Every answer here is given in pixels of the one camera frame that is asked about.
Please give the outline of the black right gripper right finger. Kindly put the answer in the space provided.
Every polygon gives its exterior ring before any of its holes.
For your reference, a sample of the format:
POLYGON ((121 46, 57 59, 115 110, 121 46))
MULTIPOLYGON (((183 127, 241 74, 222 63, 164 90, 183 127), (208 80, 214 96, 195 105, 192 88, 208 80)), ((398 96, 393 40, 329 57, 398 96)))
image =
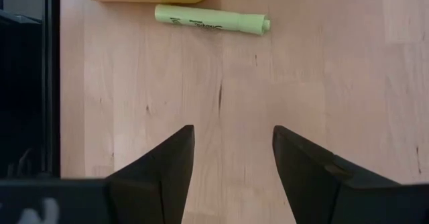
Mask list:
POLYGON ((343 185, 357 188, 400 185, 281 125, 273 129, 272 147, 278 174, 297 224, 331 224, 343 185))

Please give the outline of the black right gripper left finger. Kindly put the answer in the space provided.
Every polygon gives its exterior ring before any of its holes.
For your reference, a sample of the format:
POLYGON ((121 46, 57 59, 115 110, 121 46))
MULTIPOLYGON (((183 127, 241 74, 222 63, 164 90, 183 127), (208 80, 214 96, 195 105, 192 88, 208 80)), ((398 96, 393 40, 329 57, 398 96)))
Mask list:
POLYGON ((194 165, 194 126, 106 177, 115 224, 181 224, 194 165))

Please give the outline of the light green Sharpie highlighter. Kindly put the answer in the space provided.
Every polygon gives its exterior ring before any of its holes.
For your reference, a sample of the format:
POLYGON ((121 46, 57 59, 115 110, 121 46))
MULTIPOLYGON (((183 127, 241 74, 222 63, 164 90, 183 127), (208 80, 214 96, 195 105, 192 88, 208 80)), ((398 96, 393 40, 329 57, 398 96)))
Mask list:
POLYGON ((159 22, 175 25, 229 30, 256 35, 263 35, 271 28, 271 21, 261 14, 241 14, 175 5, 156 5, 155 19, 159 22))

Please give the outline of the black aluminium table frame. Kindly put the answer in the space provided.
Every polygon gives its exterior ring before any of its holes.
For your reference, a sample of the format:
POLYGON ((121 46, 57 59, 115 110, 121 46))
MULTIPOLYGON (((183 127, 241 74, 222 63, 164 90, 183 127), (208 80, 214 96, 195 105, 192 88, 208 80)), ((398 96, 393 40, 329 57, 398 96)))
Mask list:
POLYGON ((60 177, 60 0, 43 0, 42 169, 60 177))

